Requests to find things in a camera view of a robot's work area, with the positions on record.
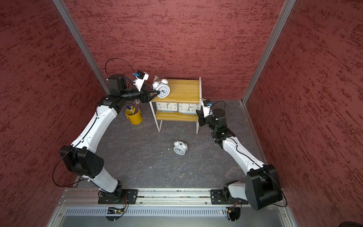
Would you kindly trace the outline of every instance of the wooden shelf board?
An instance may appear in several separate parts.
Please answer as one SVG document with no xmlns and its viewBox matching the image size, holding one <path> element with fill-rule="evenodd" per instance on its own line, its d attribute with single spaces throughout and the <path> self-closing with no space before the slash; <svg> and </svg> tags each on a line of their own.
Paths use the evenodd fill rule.
<svg viewBox="0 0 363 227">
<path fill-rule="evenodd" d="M 152 102 L 177 102 L 199 104 L 199 80 L 168 79 L 170 94 L 165 98 L 155 97 Z"/>
<path fill-rule="evenodd" d="M 192 121 L 192 122 L 197 122 L 198 121 L 198 116 L 197 115 L 181 114 L 179 112 L 157 111 L 156 112 L 156 119 L 157 120 L 163 120 L 163 121 Z"/>
</svg>

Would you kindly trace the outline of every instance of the yellow pen holder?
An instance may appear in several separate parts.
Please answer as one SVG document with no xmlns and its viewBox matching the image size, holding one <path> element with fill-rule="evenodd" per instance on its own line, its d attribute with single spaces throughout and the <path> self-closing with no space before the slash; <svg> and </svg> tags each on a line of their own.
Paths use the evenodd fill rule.
<svg viewBox="0 0 363 227">
<path fill-rule="evenodd" d="M 138 125 L 138 124 L 140 124 L 142 122 L 142 116 L 141 116 L 141 110 L 140 109 L 134 115 L 132 114 L 131 110 L 126 109 L 125 114 L 126 114 L 127 119 L 129 119 L 131 124 L 133 124 L 133 125 Z"/>
</svg>

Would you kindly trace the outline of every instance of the gray floor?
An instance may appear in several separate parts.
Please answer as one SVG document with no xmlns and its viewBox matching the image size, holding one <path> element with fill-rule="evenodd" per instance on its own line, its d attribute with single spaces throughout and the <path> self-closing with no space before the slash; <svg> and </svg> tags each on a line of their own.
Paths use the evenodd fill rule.
<svg viewBox="0 0 363 227">
<path fill-rule="evenodd" d="M 261 161 L 261 154 L 242 114 L 239 101 L 226 101 L 228 127 L 240 142 Z M 149 103 L 142 104 L 143 122 L 132 125 L 125 108 L 103 135 L 96 154 L 105 161 L 106 170 L 124 188 L 133 187 L 221 187 L 229 181 L 244 181 L 245 175 L 234 159 L 211 137 L 205 125 L 195 134 L 195 122 L 163 121 L 161 132 L 156 129 Z M 173 142 L 188 145 L 185 155 L 172 149 Z M 80 182 L 79 187 L 92 183 Z"/>
</svg>

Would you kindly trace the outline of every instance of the robotic arm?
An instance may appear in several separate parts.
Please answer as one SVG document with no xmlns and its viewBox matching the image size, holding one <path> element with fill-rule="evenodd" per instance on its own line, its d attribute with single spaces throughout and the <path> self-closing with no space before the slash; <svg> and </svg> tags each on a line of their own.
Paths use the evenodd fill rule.
<svg viewBox="0 0 363 227">
<path fill-rule="evenodd" d="M 239 142 L 236 135 L 227 128 L 224 109 L 215 109 L 212 112 L 211 107 L 211 101 L 204 100 L 202 109 L 196 111 L 199 126 L 209 126 L 215 143 L 236 160 L 246 175 L 246 184 L 231 183 L 228 190 L 224 190 L 227 202 L 240 198 L 247 200 L 255 210 L 259 210 L 281 201 L 282 191 L 275 167 L 259 161 Z"/>
<path fill-rule="evenodd" d="M 100 188 L 99 203 L 102 198 L 107 204 L 118 204 L 124 197 L 121 182 L 105 170 L 103 159 L 95 154 L 101 137 L 126 101 L 140 99 L 145 103 L 160 93 L 145 89 L 147 85 L 143 83 L 148 79 L 147 73 L 138 71 L 135 76 L 136 90 L 127 89 L 128 78 L 123 74 L 112 75 L 108 79 L 110 94 L 101 99 L 93 118 L 71 146 L 63 146 L 60 150 L 62 160 L 69 171 L 87 178 Z M 212 112 L 210 100 L 203 101 L 202 107 L 201 110 L 197 110 L 199 125 L 206 124 L 212 129 L 214 141 L 236 160 L 247 177 L 246 184 L 235 182 L 228 185 L 228 190 L 224 192 L 227 202 L 232 203 L 236 198 L 240 198 L 247 200 L 255 210 L 259 210 L 282 200 L 276 169 L 257 160 L 238 141 L 236 135 L 227 128 L 224 110 L 215 109 Z"/>
<path fill-rule="evenodd" d="M 95 154 L 98 143 L 126 101 L 139 99 L 142 103 L 150 102 L 160 94 L 159 91 L 145 89 L 147 85 L 143 83 L 149 77 L 147 73 L 138 71 L 134 75 L 137 90 L 127 89 L 126 80 L 129 79 L 123 74 L 114 74 L 108 78 L 110 94 L 101 99 L 92 119 L 71 146 L 63 146 L 60 150 L 67 169 L 92 181 L 109 203 L 122 201 L 122 185 L 105 170 L 103 159 Z"/>
</svg>

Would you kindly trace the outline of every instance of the clock face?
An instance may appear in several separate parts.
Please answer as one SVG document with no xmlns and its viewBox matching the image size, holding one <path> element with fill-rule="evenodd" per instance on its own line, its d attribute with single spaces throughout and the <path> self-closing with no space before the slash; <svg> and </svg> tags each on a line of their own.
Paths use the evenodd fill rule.
<svg viewBox="0 0 363 227">
<path fill-rule="evenodd" d="M 175 147 L 174 148 L 174 152 L 177 153 L 177 154 L 180 154 L 180 155 L 184 155 L 185 154 L 185 151 L 183 151 L 182 149 L 180 149 L 178 147 Z"/>
<path fill-rule="evenodd" d="M 183 114 L 197 114 L 196 110 L 200 110 L 199 104 L 178 103 L 178 111 Z"/>
<path fill-rule="evenodd" d="M 158 95 L 159 98 L 165 98 L 170 93 L 170 88 L 168 85 L 161 85 L 158 87 L 158 91 L 160 91 L 160 94 Z"/>
<path fill-rule="evenodd" d="M 160 111 L 178 111 L 178 104 L 174 102 L 156 102 L 156 109 Z"/>
</svg>

